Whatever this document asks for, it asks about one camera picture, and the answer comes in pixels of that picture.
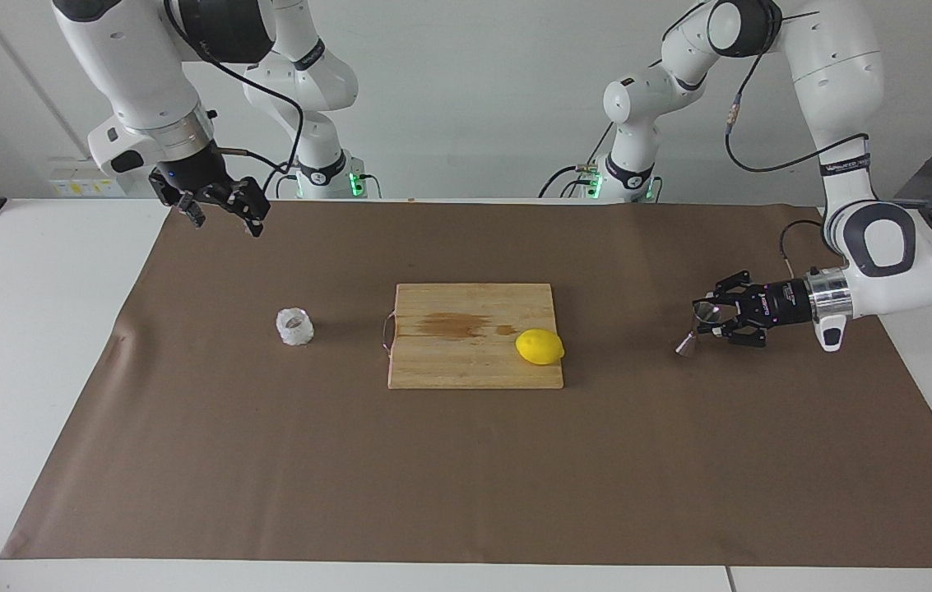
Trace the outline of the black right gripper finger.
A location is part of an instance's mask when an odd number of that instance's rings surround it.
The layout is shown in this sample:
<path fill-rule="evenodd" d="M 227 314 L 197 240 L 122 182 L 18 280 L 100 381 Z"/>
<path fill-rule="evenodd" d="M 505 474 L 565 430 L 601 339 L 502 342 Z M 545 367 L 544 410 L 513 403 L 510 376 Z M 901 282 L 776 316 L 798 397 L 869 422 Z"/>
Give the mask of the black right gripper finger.
<path fill-rule="evenodd" d="M 194 228 L 200 229 L 205 224 L 206 215 L 191 192 L 181 192 L 172 185 L 156 185 L 155 192 L 162 205 L 183 214 Z"/>
<path fill-rule="evenodd" d="M 271 203 L 257 180 L 245 177 L 226 183 L 224 189 L 226 195 L 220 199 L 220 205 L 224 207 L 225 212 L 239 217 L 247 232 L 254 238 L 262 236 Z"/>

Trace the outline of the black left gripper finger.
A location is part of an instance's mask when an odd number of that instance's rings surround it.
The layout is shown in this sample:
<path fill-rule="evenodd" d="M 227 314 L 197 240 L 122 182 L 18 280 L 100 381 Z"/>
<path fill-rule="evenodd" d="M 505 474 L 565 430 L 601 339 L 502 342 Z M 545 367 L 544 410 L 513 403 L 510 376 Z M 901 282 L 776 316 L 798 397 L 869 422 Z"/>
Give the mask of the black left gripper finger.
<path fill-rule="evenodd" d="M 767 341 L 767 332 L 763 327 L 741 325 L 736 317 L 725 321 L 698 318 L 696 332 L 700 335 L 713 335 L 718 340 L 729 342 L 730 345 L 765 346 Z"/>
<path fill-rule="evenodd" d="M 751 274 L 739 272 L 719 280 L 707 301 L 719 308 L 751 308 L 754 303 L 754 289 Z"/>

